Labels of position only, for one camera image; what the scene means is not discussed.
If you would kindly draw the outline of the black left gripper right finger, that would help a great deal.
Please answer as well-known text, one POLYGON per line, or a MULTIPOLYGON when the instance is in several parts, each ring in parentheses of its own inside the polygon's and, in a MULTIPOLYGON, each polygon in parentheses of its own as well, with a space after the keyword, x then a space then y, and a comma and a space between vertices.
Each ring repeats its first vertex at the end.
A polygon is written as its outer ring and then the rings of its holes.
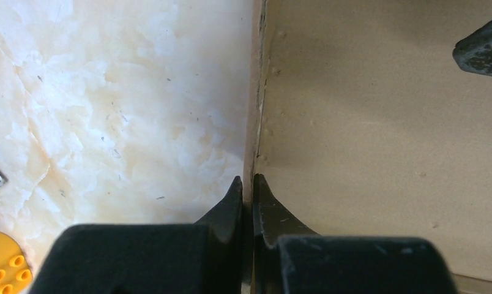
POLYGON ((256 293, 456 293, 438 250, 427 240, 322 236, 253 180, 256 293))

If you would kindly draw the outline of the large cardboard box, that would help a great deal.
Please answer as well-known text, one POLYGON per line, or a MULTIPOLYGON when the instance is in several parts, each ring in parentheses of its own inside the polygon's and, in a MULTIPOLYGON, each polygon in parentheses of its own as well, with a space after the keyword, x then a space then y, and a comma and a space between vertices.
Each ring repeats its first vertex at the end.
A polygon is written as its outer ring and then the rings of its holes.
POLYGON ((264 1, 255 170, 323 235, 420 236, 492 293, 492 78, 457 41, 492 1, 264 1))

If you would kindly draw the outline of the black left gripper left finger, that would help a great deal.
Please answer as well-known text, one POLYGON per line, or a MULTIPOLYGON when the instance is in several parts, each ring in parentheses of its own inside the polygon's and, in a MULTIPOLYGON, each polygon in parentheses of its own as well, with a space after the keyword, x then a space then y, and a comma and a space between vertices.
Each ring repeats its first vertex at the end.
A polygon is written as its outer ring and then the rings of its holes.
POLYGON ((192 224, 79 224, 54 242, 31 293, 239 293, 242 181, 192 224))

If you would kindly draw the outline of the yellow oval toy block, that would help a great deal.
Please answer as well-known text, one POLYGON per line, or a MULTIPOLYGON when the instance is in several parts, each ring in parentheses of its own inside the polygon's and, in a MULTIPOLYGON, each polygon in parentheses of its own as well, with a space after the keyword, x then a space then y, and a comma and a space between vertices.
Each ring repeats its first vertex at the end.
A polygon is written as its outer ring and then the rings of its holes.
POLYGON ((0 294, 21 293, 33 280, 26 257, 9 235, 0 232, 0 294))

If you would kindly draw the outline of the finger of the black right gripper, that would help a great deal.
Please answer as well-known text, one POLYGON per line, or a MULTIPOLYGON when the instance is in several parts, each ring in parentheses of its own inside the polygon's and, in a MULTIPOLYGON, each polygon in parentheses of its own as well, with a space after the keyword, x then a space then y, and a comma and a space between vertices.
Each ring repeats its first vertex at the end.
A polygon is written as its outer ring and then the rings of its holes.
POLYGON ((461 70, 492 77, 492 20, 458 41, 452 57, 461 70))

